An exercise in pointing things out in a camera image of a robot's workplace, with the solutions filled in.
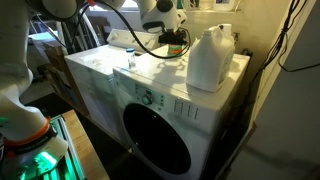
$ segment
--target white plastic jug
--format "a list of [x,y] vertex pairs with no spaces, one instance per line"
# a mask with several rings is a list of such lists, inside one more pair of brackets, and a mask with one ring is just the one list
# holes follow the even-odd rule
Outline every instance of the white plastic jug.
[[233,42],[223,36],[218,26],[204,30],[190,49],[187,84],[216,92],[229,73],[234,49]]

